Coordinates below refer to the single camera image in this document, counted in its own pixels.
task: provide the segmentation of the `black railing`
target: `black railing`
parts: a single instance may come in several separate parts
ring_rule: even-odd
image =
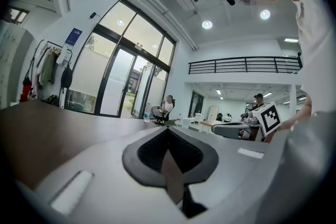
[[[252,56],[189,63],[189,74],[226,72],[273,72],[295,74],[302,68],[298,57]]]

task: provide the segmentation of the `blue sign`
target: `blue sign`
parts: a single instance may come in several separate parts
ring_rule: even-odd
[[[81,30],[78,30],[76,28],[74,28],[70,35],[68,36],[67,40],[65,41],[65,43],[69,44],[69,45],[75,45],[75,43],[77,42],[80,34],[82,34]]]

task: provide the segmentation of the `white shirt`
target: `white shirt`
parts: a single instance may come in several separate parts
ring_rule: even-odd
[[[172,104],[172,103],[171,103],[171,104],[168,104],[168,103],[166,102],[166,103],[164,104],[164,109],[167,110],[168,112],[165,113],[164,116],[166,117],[167,114],[173,110],[173,108],[174,108],[174,107],[173,107],[173,104]]]
[[[326,0],[294,1],[303,68],[302,90],[312,100],[312,113],[336,109],[336,32]]]

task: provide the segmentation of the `ceiling light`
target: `ceiling light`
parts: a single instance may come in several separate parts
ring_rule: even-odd
[[[293,38],[285,38],[285,41],[286,42],[295,42],[295,43],[299,42],[298,39],[293,39]]]
[[[263,19],[263,20],[267,20],[270,16],[271,16],[271,12],[269,12],[269,10],[267,10],[267,9],[264,9],[260,13],[260,18]]]
[[[269,92],[269,93],[265,94],[264,97],[268,97],[268,96],[270,96],[271,94],[272,94],[272,92]]]
[[[202,27],[204,29],[210,29],[212,27],[212,22],[210,20],[205,20],[204,22],[202,22]]]
[[[124,22],[122,20],[117,20],[117,25],[124,26]]]

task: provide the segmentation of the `ceiling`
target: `ceiling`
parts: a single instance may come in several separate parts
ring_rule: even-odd
[[[200,90],[210,98],[223,97],[227,100],[254,102],[254,96],[258,93],[265,95],[272,92],[271,95],[264,98],[265,102],[276,102],[283,104],[289,101],[290,85],[284,84],[262,84],[262,83],[197,83],[195,84]],[[297,86],[297,97],[306,96]]]
[[[250,36],[297,37],[296,7],[291,0],[258,2],[246,5],[236,1],[230,6],[225,0],[205,0],[194,10],[184,11],[176,0],[160,0],[199,46],[225,39],[246,39]],[[260,18],[260,12],[268,9],[271,17]],[[213,28],[202,28],[204,20],[211,20]]]

